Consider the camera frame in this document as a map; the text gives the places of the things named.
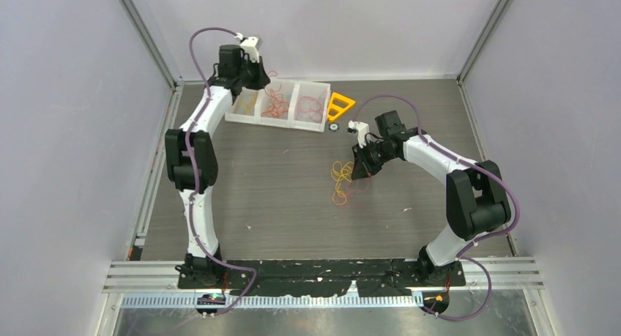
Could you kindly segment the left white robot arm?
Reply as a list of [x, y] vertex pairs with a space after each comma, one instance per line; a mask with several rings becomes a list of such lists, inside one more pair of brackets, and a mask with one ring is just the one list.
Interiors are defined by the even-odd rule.
[[242, 90], [258, 91], [269, 82], [257, 48], [222, 45], [195, 110], [180, 127], [165, 133], [166, 171], [182, 199], [187, 222], [187, 252], [175, 267], [181, 289], [221, 287], [234, 269], [222, 260], [215, 233], [212, 194], [219, 165], [213, 136]]

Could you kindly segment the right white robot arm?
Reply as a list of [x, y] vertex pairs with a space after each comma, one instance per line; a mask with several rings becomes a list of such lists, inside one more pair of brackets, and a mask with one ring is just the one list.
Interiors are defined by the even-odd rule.
[[492, 161], [476, 163], [439, 145], [418, 127], [408, 128], [397, 111], [375, 118], [379, 134], [365, 122], [350, 121], [348, 132], [356, 135], [352, 179], [376, 175], [390, 160], [414, 164], [445, 186], [447, 225], [420, 249], [414, 265], [421, 282], [436, 285], [447, 279], [465, 249], [477, 238], [508, 223], [510, 202], [501, 185], [499, 167]]

